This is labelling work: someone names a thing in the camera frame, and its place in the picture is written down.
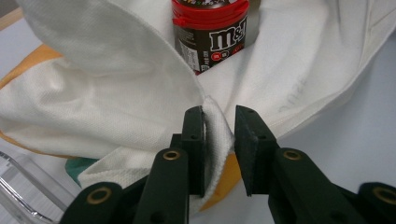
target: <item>white cloth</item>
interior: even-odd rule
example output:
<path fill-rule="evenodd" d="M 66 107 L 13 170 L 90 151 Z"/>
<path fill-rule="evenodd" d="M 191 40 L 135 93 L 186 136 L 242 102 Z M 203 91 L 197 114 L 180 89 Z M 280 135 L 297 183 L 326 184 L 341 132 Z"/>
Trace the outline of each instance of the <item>white cloth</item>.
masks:
<path fill-rule="evenodd" d="M 0 130 L 52 154 L 102 158 L 83 186 L 124 187 L 203 105 L 212 138 L 210 185 L 233 147 L 235 105 L 259 112 L 276 137 L 345 99 L 396 24 L 392 0 L 266 0 L 247 42 L 196 77 L 173 49 L 170 1 L 19 0 L 35 34 L 64 58 L 41 63 L 0 90 Z"/>

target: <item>plastic jar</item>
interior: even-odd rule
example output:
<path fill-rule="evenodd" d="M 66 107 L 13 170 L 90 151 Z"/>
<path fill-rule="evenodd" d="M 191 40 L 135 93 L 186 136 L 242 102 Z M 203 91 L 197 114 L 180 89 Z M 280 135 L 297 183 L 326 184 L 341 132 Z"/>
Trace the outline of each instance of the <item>plastic jar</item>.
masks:
<path fill-rule="evenodd" d="M 245 46 L 248 0 L 172 0 L 175 46 L 199 75 Z"/>

